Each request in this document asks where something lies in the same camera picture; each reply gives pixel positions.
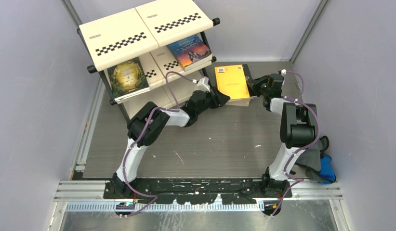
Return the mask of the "yellow book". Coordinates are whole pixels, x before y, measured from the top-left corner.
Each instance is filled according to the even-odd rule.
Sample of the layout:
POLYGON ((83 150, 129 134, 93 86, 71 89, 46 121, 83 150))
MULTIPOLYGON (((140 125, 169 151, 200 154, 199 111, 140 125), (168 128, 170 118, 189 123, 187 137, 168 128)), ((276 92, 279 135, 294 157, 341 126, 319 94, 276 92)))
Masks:
POLYGON ((230 101, 247 100, 250 98, 242 64, 218 66, 214 68, 214 71, 218 91, 229 96, 230 101))

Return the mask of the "blue Jane Eyre book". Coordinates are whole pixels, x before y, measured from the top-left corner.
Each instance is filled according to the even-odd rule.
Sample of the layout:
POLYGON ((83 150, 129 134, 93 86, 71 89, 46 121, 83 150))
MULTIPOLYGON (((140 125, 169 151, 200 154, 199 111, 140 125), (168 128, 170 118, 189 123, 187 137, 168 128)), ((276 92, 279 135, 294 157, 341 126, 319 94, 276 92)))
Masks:
POLYGON ((213 54, 198 35, 192 35, 167 45, 184 71, 212 61, 213 54))

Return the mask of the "cream three-tier shelf rack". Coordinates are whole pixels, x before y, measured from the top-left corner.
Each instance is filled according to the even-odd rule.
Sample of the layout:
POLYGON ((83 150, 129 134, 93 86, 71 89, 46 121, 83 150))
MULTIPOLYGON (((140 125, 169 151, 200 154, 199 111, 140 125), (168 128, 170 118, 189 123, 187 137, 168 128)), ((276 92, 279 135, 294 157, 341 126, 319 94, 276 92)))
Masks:
POLYGON ((205 45, 205 31, 220 23, 210 19, 192 0, 155 0, 115 13, 78 27, 93 64, 90 73, 98 73, 110 96, 127 122, 149 101, 161 107, 174 107, 187 101, 196 91, 193 79, 207 77, 204 63, 184 71, 167 45, 192 35, 198 35, 205 45), (138 57, 150 91, 117 103, 105 70, 138 57))

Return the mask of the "green gold cover book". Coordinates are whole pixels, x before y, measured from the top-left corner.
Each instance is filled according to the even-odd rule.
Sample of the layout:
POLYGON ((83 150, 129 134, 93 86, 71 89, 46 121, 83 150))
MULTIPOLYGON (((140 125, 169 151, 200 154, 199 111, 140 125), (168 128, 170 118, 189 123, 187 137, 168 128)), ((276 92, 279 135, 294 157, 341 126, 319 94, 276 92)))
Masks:
POLYGON ((113 98, 117 103, 150 91, 138 57, 106 69, 105 74, 112 89, 113 98))

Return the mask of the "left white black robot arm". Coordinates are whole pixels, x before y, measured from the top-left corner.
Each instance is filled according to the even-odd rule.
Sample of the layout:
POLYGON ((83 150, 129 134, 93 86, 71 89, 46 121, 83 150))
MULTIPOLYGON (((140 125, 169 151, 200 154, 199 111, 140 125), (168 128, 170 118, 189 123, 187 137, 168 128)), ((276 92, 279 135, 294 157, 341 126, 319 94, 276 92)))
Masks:
POLYGON ((212 87, 208 92, 196 90, 185 104, 176 109, 159 107, 147 102, 130 120, 128 144, 122 162, 113 174, 111 183, 115 192, 123 199, 134 192, 131 183, 137 177, 137 170, 148 146, 152 145, 165 126, 189 127, 198 116, 208 110, 224 106, 230 97, 212 87))

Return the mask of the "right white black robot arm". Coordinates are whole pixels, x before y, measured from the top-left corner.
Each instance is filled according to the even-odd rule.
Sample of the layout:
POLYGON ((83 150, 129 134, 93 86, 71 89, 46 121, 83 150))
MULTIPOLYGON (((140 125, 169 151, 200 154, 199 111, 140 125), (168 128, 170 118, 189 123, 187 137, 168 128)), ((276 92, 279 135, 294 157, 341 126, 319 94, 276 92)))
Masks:
POLYGON ((283 96, 283 84, 282 72, 247 81, 250 94, 261 97, 267 111, 281 116, 281 146, 275 160, 262 175, 261 191, 269 198, 290 187, 288 180, 292 167, 320 136, 316 106, 283 96))

